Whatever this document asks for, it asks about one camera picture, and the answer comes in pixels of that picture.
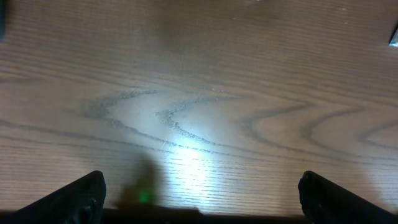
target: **wood grain pattern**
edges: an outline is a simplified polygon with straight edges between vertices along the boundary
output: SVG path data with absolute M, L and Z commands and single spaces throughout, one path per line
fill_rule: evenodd
M 313 170 L 398 208 L 393 0 L 14 0 L 0 209 L 92 170 L 107 207 L 301 214 Z

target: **wood grain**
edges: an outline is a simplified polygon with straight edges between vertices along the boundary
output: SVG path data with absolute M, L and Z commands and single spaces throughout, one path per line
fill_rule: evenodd
M 301 214 L 313 170 L 398 209 L 393 0 L 13 0 L 0 209 L 102 170 L 106 207 Z

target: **table surface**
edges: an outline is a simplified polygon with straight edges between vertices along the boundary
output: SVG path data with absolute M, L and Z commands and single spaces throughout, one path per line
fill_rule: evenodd
M 396 211 L 397 12 L 395 0 L 13 0 L 0 210 L 102 170 L 108 208 L 295 215 L 312 170 Z

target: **wooden table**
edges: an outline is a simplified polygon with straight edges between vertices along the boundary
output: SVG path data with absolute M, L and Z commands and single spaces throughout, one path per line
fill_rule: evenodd
M 0 210 L 102 170 L 106 207 L 301 214 L 313 170 L 398 208 L 393 0 L 13 0 Z

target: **brown wooden surface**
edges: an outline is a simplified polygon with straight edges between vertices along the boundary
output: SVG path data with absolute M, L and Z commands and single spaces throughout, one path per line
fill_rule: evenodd
M 301 214 L 313 170 L 398 208 L 396 0 L 13 0 L 0 209 L 102 170 L 107 207 Z

